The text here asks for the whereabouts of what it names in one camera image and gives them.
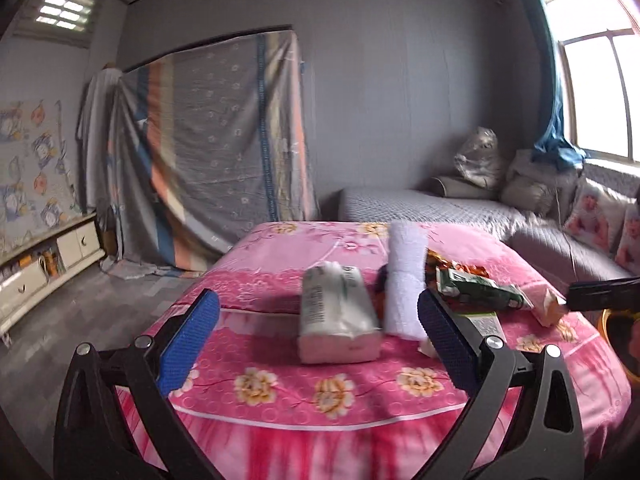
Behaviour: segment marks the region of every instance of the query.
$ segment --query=metal bolt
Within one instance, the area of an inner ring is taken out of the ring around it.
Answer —
[[[76,348],[76,354],[78,355],[87,355],[91,350],[91,345],[89,343],[80,343],[78,348]]]
[[[548,353],[551,357],[560,357],[560,354],[562,352],[556,345],[547,345],[546,353]]]
[[[136,338],[133,344],[136,348],[149,348],[153,340],[148,335],[141,335]]]
[[[500,339],[498,336],[495,335],[491,335],[486,339],[486,344],[487,346],[490,346],[491,348],[495,348],[496,350],[498,348],[502,348],[502,346],[504,345],[504,343],[502,342],[502,339]]]

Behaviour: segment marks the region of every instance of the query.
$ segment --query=gray floor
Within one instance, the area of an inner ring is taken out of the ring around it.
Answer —
[[[94,265],[10,330],[11,348],[0,344],[0,406],[44,469],[52,469],[60,390],[78,343],[90,341],[97,349],[126,346],[191,283],[159,276],[121,280]]]

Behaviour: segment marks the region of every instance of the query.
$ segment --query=gray wall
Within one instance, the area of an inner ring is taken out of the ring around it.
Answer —
[[[127,67],[230,32],[292,24],[321,200],[345,186],[419,186],[478,125],[518,144],[511,43],[497,0],[140,0]]]
[[[46,99],[62,104],[68,167],[78,181],[76,126],[86,83],[105,63],[116,61],[127,6],[103,0],[90,48],[11,35],[0,41],[0,103]]]

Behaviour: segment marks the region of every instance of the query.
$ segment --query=pink tablecloth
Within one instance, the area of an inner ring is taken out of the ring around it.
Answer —
[[[542,299],[544,279],[488,234],[453,224],[422,226],[430,248],[485,266],[499,283],[516,283],[533,301]],[[183,312],[204,287],[220,296],[220,322],[170,400],[227,480],[408,479],[437,448],[466,395],[415,342],[388,336],[372,363],[304,366],[297,358],[304,270],[338,261],[359,267],[373,284],[386,259],[384,224],[263,224],[151,327],[153,334]],[[578,395],[585,454],[599,457],[630,403],[613,352],[580,314],[553,328],[529,312],[500,315],[500,321],[512,348],[539,351],[553,342],[562,349]],[[120,397],[144,458],[160,465],[128,392]],[[515,403],[512,391],[477,463],[494,456]]]

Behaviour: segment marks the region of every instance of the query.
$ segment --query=window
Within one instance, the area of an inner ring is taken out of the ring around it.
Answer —
[[[14,34],[89,47],[99,0],[28,0]]]
[[[640,38],[618,0],[546,0],[558,42],[571,140],[640,162]]]

